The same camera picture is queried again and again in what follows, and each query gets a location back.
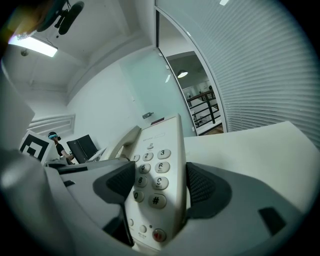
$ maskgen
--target window blinds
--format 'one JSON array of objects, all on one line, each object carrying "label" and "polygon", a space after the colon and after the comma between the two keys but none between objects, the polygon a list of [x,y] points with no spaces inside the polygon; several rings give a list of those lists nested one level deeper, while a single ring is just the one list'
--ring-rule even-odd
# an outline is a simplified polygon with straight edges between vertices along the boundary
[{"label": "window blinds", "polygon": [[320,149],[320,70],[295,19],[275,1],[157,0],[207,62],[229,132],[290,121]]}]

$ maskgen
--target frosted glass partition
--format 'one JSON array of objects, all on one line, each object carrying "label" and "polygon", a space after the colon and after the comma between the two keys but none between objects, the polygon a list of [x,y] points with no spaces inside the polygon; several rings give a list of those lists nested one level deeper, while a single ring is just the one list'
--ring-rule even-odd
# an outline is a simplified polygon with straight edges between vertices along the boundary
[{"label": "frosted glass partition", "polygon": [[139,51],[119,61],[141,115],[153,112],[149,123],[179,113],[184,137],[196,136],[184,97],[166,64],[158,49]]},{"label": "frosted glass partition", "polygon": [[205,59],[228,132],[283,121],[320,148],[320,70],[287,10],[270,0],[157,0]]}]

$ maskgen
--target black railing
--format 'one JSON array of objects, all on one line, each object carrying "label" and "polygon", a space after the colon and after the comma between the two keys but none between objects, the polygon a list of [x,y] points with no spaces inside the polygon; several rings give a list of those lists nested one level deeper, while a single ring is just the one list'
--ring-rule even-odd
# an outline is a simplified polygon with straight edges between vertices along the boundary
[{"label": "black railing", "polygon": [[[199,104],[197,104],[197,105],[192,106],[191,101],[196,100],[196,99],[199,99],[199,98],[200,98],[201,100],[204,99],[204,101],[201,102],[201,103],[199,103]],[[199,127],[201,127],[201,126],[204,126],[205,124],[208,124],[208,123],[210,123],[210,122],[213,122],[213,124],[216,123],[216,122],[215,122],[214,113],[216,113],[216,112],[219,111],[219,107],[218,107],[218,104],[217,104],[217,103],[216,103],[216,104],[213,104],[213,105],[211,105],[211,103],[210,103],[210,101],[211,101],[211,100],[214,100],[215,98],[216,98],[216,97],[215,97],[214,91],[213,91],[213,90],[209,90],[209,91],[203,92],[203,93],[201,93],[201,94],[199,94],[199,95],[197,95],[197,96],[188,98],[188,99],[186,100],[186,101],[188,102],[188,105],[189,105],[189,108],[190,108],[190,109],[193,109],[193,108],[198,107],[198,106],[200,106],[200,105],[202,105],[202,104],[205,104],[205,103],[206,103],[207,106],[208,106],[208,107],[206,107],[206,108],[204,108],[204,109],[202,109],[202,110],[200,110],[200,111],[192,114],[195,124],[197,125],[197,123],[199,123],[199,125],[197,125],[197,128],[199,128]],[[208,110],[208,109],[209,109],[209,111],[210,111],[210,114],[207,114],[207,115],[202,116],[201,118],[198,118],[198,119],[197,119],[197,116],[196,116],[197,114],[199,114],[199,113],[201,113],[201,112],[203,112],[203,111],[205,111],[205,110]],[[204,118],[208,117],[208,116],[211,116],[211,119],[208,120],[208,121],[206,121],[206,122],[202,122],[202,121],[201,121],[201,124],[200,124],[199,121],[200,121],[201,119],[204,119]]]}]

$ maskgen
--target red button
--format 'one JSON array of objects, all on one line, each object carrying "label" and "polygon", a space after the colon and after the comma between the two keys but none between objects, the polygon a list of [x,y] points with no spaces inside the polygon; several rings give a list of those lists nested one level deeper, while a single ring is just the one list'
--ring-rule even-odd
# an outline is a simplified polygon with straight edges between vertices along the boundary
[{"label": "red button", "polygon": [[166,240],[167,235],[162,229],[157,228],[152,232],[152,237],[157,242],[163,242]]}]

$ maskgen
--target glass door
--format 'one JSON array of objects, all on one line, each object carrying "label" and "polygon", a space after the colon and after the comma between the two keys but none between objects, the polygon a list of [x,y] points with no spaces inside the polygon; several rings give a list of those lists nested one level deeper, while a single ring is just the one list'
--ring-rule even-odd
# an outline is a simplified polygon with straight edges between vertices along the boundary
[{"label": "glass door", "polygon": [[133,53],[119,61],[131,95],[148,123],[180,114],[184,137],[197,136],[177,82],[157,48]]}]

